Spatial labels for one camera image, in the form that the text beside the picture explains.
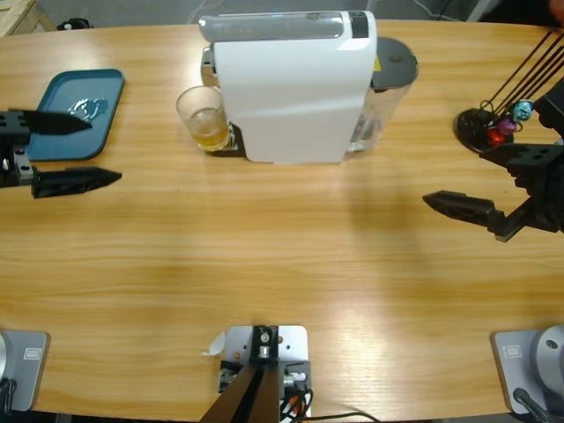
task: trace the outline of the wooden table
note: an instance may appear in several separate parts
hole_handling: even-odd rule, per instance
[[[122,180],[42,200],[0,191],[0,324],[52,338],[37,409],[199,419],[220,360],[201,352],[221,331],[297,323],[309,334],[315,414],[506,411],[489,337],[563,322],[564,238],[524,229],[503,244],[421,196],[452,189],[505,210],[523,200],[451,124],[544,30],[379,28],[412,48],[419,79],[371,153],[328,166],[214,158],[186,141],[174,103],[200,83],[195,26],[0,40],[0,109],[34,108],[62,71],[126,77],[106,148],[89,161]],[[556,138],[536,122],[519,134]]]

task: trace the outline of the white coffee machine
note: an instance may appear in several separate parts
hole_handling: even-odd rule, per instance
[[[199,25],[211,43],[202,80],[219,87],[249,160],[344,158],[375,66],[372,13],[205,16]]]

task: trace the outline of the glass cup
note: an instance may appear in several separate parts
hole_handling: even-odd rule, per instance
[[[212,86],[194,86],[180,95],[176,112],[197,146],[216,152],[231,140],[221,93]]]

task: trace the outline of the yellow liquid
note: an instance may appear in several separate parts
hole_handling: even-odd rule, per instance
[[[225,116],[215,108],[202,108],[193,114],[189,131],[198,146],[207,152],[220,150],[231,138]]]

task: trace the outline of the cable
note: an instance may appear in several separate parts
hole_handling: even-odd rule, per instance
[[[445,20],[449,20],[451,22],[460,22],[460,19],[454,19],[451,18],[450,16],[446,16],[446,15],[441,15],[440,13],[432,13],[428,7],[426,7],[422,2],[420,2],[419,0],[413,0],[413,2],[418,5],[421,9],[423,9],[427,15],[429,15],[431,18],[443,18]]]
[[[452,3],[452,0],[447,0],[444,4],[444,6],[442,6],[441,11],[439,12],[439,15],[444,16],[444,12],[447,11],[447,9],[449,8],[450,4]]]
[[[332,414],[332,415],[329,415],[329,416],[318,416],[318,417],[307,417],[306,416],[306,417],[299,418],[296,421],[333,420],[333,419],[344,419],[345,417],[354,417],[354,416],[365,417],[365,418],[369,419],[370,421],[373,421],[375,423],[380,423],[379,419],[377,419],[374,416],[371,416],[367,412],[346,412],[346,413],[343,413],[343,414]]]
[[[188,24],[193,24],[193,23],[194,23],[194,22],[193,22],[193,21],[194,21],[194,18],[197,17],[197,14],[198,14],[200,11],[202,11],[202,10],[204,10],[204,9],[211,9],[212,7],[215,7],[216,10],[218,10],[218,9],[223,5],[223,3],[226,2],[226,0],[221,0],[221,1],[218,2],[217,4],[207,4],[208,2],[209,2],[209,0],[202,0],[202,3],[200,3],[200,5],[199,5],[194,11],[192,11],[192,12],[190,13],[190,15],[188,15],[188,19],[186,19]]]
[[[280,405],[280,421],[284,419],[290,419],[290,423],[299,423],[302,421],[322,421],[322,420],[333,420],[333,419],[344,419],[347,417],[364,417],[369,419],[374,423],[381,423],[379,419],[368,414],[367,412],[345,412],[342,414],[330,414],[327,416],[315,416],[308,417],[307,413],[311,403],[314,400],[313,390],[296,390],[291,395],[289,395],[283,403]]]

